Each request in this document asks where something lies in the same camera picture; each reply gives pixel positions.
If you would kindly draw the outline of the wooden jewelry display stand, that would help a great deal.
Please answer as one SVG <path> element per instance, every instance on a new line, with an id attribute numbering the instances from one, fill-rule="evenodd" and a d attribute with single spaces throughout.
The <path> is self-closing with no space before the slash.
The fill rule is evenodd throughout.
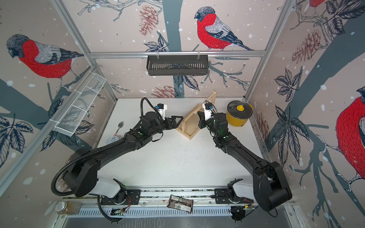
<path id="1" fill-rule="evenodd" d="M 203 112 L 203 103 L 198 103 L 182 120 L 177 131 L 185 136 L 187 139 L 192 140 L 195 135 L 200 131 L 198 127 L 199 116 L 198 111 Z"/>

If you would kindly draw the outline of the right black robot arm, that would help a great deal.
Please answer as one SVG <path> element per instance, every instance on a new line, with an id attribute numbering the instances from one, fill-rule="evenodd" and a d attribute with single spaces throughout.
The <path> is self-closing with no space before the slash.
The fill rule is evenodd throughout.
<path id="1" fill-rule="evenodd" d="M 266 212 L 292 199 L 288 181 L 282 166 L 258 157 L 229 132 L 226 114 L 216 113 L 205 118 L 197 112 L 200 129 L 208 128 L 215 146 L 235 158 L 252 175 L 253 195 L 258 205 Z"/>

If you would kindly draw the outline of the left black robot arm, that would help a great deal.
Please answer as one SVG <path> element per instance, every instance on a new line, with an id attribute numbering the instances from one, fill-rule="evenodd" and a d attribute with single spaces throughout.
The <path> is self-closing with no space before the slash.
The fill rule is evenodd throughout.
<path id="1" fill-rule="evenodd" d="M 56 173 L 51 191 L 57 196 L 76 197 L 95 195 L 113 198 L 122 194 L 124 185 L 120 181 L 105 179 L 98 175 L 98 171 L 118 157 L 153 142 L 154 135 L 178 128 L 183 117 L 162 117 L 164 107 L 163 104 L 152 105 L 152 112 L 142 112 L 138 123 L 118 141 L 93 150 L 77 150 L 72 160 Z"/>

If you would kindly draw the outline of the yellow pot with black lid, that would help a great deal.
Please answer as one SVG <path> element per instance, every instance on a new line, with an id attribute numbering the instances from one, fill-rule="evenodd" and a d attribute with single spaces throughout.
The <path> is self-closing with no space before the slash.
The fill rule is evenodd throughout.
<path id="1" fill-rule="evenodd" d="M 252 116 L 253 108 L 244 101 L 231 101 L 227 105 L 226 119 L 235 127 L 242 127 Z"/>

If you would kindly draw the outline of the metal spoon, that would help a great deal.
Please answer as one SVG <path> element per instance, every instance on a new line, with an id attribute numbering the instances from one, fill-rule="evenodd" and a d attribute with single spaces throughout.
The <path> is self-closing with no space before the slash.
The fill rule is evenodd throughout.
<path id="1" fill-rule="evenodd" d="M 119 122 L 119 124 L 118 124 L 118 129 L 117 129 L 117 131 L 115 132 L 114 136 L 117 136 L 118 131 L 119 131 L 119 130 L 123 127 L 123 125 L 124 125 L 124 122 L 123 122 L 123 121 Z"/>

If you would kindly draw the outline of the yellow can with white lid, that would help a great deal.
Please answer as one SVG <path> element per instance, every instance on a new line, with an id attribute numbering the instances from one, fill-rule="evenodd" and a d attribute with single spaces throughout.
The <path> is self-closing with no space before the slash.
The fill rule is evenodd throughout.
<path id="1" fill-rule="evenodd" d="M 114 135 L 114 136 L 112 136 L 112 137 L 108 138 L 108 140 L 107 140 L 106 144 L 107 144 L 107 145 L 109 145 L 109 144 L 114 143 L 114 142 L 116 142 L 116 141 L 118 141 L 118 140 L 119 140 L 119 137 L 118 137 L 118 136 L 116 136 L 116 135 Z"/>

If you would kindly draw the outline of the dark snack wrapper packet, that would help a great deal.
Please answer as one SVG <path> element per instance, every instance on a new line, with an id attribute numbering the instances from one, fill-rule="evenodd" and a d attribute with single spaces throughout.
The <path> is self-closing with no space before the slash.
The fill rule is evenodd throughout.
<path id="1" fill-rule="evenodd" d="M 185 211 L 189 214 L 193 212 L 194 201 L 192 199 L 183 198 L 180 196 L 170 195 L 167 208 Z"/>

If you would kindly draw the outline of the small electronics board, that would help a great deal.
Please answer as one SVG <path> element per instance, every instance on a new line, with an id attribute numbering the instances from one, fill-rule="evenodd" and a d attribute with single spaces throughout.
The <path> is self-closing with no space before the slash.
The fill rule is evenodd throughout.
<path id="1" fill-rule="evenodd" d="M 110 215 L 111 216 L 123 216 L 126 213 L 126 208 L 114 208 L 111 210 Z"/>

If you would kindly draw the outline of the glass jar with metal lid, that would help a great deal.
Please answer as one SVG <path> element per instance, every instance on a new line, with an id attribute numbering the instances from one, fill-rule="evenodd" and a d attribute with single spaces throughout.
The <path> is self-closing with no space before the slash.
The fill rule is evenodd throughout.
<path id="1" fill-rule="evenodd" d="M 55 206 L 55 212 L 62 215 L 76 215 L 79 213 L 81 203 L 76 201 L 61 201 Z"/>

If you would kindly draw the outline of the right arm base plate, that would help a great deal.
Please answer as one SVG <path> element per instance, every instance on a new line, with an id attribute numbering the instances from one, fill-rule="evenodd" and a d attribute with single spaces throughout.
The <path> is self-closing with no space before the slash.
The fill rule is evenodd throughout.
<path id="1" fill-rule="evenodd" d="M 253 199 L 239 197 L 233 189 L 215 189 L 214 194 L 210 196 L 215 200 L 216 204 L 249 204 L 254 203 Z"/>

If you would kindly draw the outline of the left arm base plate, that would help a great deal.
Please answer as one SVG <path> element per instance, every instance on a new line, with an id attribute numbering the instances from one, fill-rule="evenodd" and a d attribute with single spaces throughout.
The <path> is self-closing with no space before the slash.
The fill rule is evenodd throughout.
<path id="1" fill-rule="evenodd" d="M 103 196 L 101 198 L 101 205 L 138 205 L 141 196 L 141 190 L 121 190 L 115 197 L 108 198 Z"/>

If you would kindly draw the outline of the black round fixture under rail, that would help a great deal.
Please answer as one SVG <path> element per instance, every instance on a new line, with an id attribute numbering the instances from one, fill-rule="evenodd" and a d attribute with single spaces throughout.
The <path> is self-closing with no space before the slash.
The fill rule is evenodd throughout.
<path id="1" fill-rule="evenodd" d="M 240 221 L 242 222 L 242 220 L 246 217 L 246 208 L 244 206 L 236 206 L 236 207 L 231 207 L 231 218 L 237 222 Z"/>

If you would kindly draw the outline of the white mesh wall shelf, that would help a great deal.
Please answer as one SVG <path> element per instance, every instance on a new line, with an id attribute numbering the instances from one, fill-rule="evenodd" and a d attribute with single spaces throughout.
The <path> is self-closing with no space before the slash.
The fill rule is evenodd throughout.
<path id="1" fill-rule="evenodd" d="M 106 78 L 98 73 L 90 72 L 85 81 L 75 90 L 76 97 L 66 105 L 67 110 L 56 121 L 53 131 L 66 136 L 75 134 L 105 83 Z"/>

